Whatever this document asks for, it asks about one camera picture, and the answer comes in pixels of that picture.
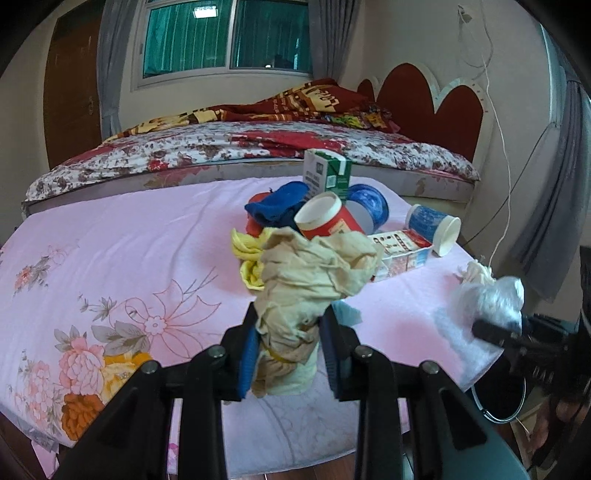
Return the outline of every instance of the blue and white cup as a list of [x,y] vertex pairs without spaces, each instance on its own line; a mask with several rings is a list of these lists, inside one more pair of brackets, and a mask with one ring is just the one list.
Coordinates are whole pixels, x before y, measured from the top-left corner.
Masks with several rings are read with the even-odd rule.
[[346,207],[366,235],[377,232],[390,216],[384,195],[364,183],[349,186]]
[[433,251],[443,257],[456,243],[462,221],[423,205],[413,205],[407,213],[405,227],[429,240],[433,244]]

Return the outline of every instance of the wooden floor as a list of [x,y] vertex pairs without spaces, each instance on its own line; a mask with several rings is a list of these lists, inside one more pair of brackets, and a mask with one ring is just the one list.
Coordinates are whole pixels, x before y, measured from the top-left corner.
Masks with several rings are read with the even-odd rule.
[[351,454],[314,467],[266,475],[243,476],[238,480],[352,480],[354,471],[355,455]]

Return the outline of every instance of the yellow cloth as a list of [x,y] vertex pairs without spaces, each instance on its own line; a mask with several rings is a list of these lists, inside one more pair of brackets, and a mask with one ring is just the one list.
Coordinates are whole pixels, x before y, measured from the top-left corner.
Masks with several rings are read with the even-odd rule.
[[276,229],[267,227],[256,238],[232,229],[232,253],[240,260],[244,260],[240,266],[240,276],[250,290],[262,290],[265,286],[261,280],[263,264],[260,258],[263,252],[262,247],[274,230]]
[[291,228],[275,230],[264,246],[254,302],[261,347],[252,391],[262,397],[297,395],[316,374],[318,317],[334,300],[361,291],[382,252],[359,232],[308,240]]

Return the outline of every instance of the red and white box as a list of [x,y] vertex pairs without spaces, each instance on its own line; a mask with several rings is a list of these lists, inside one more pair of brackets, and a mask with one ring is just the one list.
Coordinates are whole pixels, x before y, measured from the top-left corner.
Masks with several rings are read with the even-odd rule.
[[422,267],[433,250],[433,245],[414,230],[375,233],[368,238],[384,249],[372,282]]

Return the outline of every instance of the headboard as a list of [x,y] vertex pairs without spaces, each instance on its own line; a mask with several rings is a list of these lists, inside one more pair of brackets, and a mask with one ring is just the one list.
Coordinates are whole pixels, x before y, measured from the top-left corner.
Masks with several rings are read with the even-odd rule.
[[481,171],[494,116],[486,92],[476,82],[459,78],[440,90],[426,66],[401,63],[381,88],[376,78],[364,79],[357,91],[390,110],[401,134],[463,155]]

